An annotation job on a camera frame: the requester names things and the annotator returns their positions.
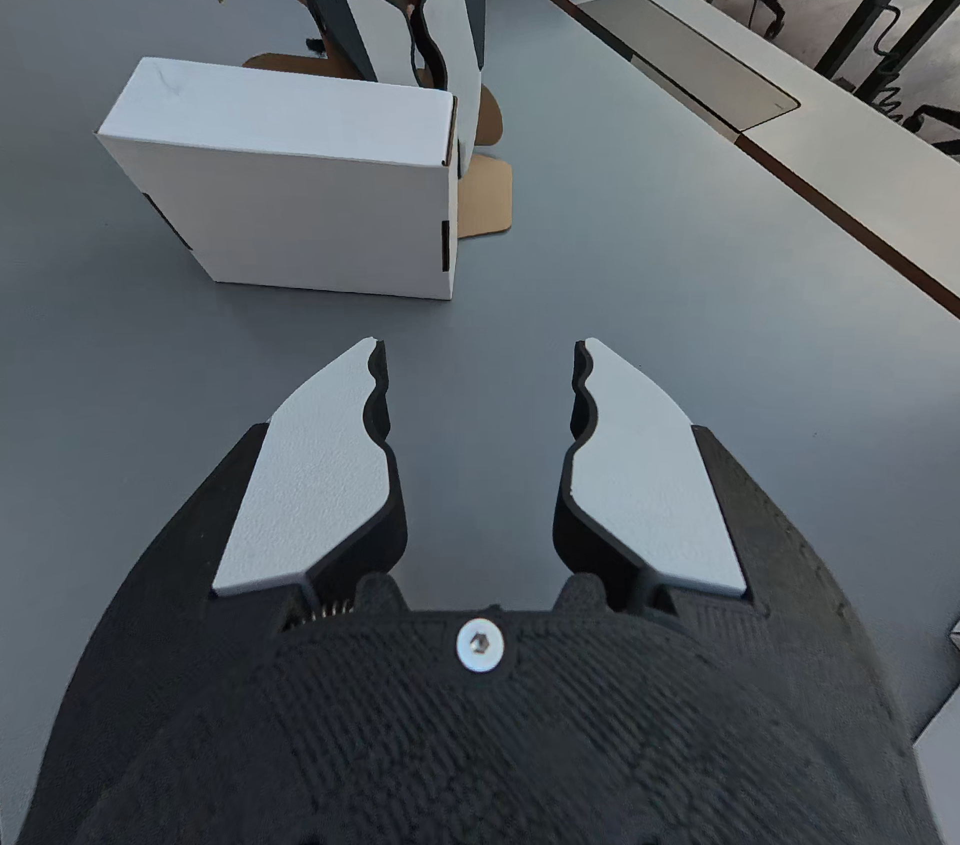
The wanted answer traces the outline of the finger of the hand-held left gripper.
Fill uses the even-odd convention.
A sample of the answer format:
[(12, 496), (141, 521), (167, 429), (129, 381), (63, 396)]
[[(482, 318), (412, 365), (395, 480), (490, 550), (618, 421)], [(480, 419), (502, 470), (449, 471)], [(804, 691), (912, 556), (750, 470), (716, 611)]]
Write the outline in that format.
[(367, 82), (421, 87), (415, 65), (417, 50), (408, 19), (388, 0), (346, 0), (359, 32), (368, 69)]
[(482, 72), (466, 0), (421, 0), (415, 40), (431, 87), (455, 98), (458, 175), (469, 171), (481, 107)]

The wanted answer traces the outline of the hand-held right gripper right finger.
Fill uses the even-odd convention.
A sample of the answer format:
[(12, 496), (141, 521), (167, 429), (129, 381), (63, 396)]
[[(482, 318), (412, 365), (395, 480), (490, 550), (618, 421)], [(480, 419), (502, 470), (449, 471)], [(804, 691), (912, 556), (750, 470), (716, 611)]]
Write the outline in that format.
[(576, 343), (571, 387), (554, 513), (561, 562), (598, 578), (615, 612), (654, 607), (673, 589), (744, 599), (747, 579), (685, 411), (596, 338)]

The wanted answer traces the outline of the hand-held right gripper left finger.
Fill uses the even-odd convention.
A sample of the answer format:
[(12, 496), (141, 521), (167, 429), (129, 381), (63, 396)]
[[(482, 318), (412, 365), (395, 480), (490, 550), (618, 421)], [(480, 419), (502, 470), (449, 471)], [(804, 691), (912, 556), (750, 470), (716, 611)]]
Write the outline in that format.
[(310, 604), (354, 599), (407, 544), (388, 443), (386, 347), (362, 339), (270, 418), (212, 582), (218, 598), (300, 588)]

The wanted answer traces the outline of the white cardboard box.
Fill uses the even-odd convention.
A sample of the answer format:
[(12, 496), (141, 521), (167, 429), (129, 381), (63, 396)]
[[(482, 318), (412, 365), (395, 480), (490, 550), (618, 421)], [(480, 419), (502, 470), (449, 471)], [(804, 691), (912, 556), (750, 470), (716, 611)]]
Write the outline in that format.
[(513, 219), (458, 126), (446, 91), (145, 57), (96, 136), (217, 283), (448, 301), (459, 241)]

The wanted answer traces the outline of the folded white box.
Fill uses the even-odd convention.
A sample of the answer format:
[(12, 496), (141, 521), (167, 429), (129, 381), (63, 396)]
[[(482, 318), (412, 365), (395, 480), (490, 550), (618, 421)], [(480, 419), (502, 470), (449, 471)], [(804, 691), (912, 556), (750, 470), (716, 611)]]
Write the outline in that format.
[(959, 844), (959, 690), (928, 722), (914, 750), (942, 842)]

